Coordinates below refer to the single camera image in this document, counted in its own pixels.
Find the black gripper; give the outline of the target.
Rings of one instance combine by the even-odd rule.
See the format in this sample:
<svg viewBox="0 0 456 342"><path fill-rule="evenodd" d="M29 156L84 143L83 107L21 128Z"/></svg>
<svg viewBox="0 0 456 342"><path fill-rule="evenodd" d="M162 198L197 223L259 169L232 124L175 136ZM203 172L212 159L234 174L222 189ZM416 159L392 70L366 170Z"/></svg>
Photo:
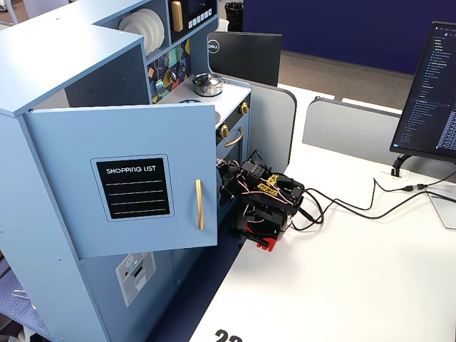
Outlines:
<svg viewBox="0 0 456 342"><path fill-rule="evenodd" d="M242 169L238 162L229 162L227 174L220 176L219 205L221 207L225 206L226 203L231 202L237 195L249 192L249 188L241 171Z"/></svg>

